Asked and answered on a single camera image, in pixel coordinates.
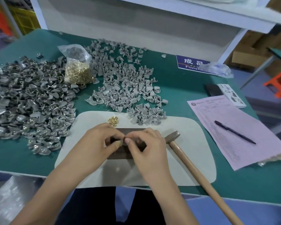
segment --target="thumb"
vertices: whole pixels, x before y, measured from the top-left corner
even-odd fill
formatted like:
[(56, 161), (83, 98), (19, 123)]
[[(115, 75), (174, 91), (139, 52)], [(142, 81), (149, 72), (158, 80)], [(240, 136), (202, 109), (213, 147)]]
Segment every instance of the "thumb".
[(136, 146), (134, 140), (131, 140), (130, 138), (125, 138), (125, 142), (128, 145), (129, 151), (131, 152), (131, 155), (133, 159), (139, 158), (141, 155), (141, 151)]
[(111, 145), (107, 146), (105, 148), (105, 151), (108, 155), (111, 155), (113, 152), (118, 150), (118, 148), (120, 146), (122, 146), (122, 144), (123, 144), (123, 140), (117, 140), (117, 141), (113, 142)]

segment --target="white wall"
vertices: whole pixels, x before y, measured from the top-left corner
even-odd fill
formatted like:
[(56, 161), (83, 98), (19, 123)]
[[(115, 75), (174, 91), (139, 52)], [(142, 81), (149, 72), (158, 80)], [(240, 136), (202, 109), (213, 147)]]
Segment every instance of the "white wall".
[(218, 61), (239, 28), (120, 0), (38, 0), (49, 30)]

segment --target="hammer head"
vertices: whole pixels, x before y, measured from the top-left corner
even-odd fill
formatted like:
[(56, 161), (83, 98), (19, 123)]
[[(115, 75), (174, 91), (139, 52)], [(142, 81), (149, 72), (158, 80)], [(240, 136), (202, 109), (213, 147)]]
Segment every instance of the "hammer head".
[(178, 131), (175, 131), (165, 137), (165, 142), (168, 144), (168, 143), (176, 140), (178, 138), (178, 136), (180, 136), (180, 133)]

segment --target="bag of brass rivets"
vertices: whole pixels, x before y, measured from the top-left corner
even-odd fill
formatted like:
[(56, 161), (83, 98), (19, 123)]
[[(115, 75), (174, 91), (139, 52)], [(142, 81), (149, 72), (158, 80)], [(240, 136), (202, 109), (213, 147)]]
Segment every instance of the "bag of brass rivets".
[(70, 84), (84, 85), (93, 82), (90, 73), (90, 56), (79, 44), (61, 45), (58, 49), (67, 58), (64, 81)]

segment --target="white shelf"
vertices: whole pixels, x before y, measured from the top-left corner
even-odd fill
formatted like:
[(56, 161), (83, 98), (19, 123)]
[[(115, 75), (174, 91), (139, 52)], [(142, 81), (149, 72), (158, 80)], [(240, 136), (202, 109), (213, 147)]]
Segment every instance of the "white shelf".
[(269, 33), (281, 14), (263, 7), (236, 7), (235, 4), (197, 3), (184, 0), (123, 0), (161, 10), (210, 20), (226, 25)]

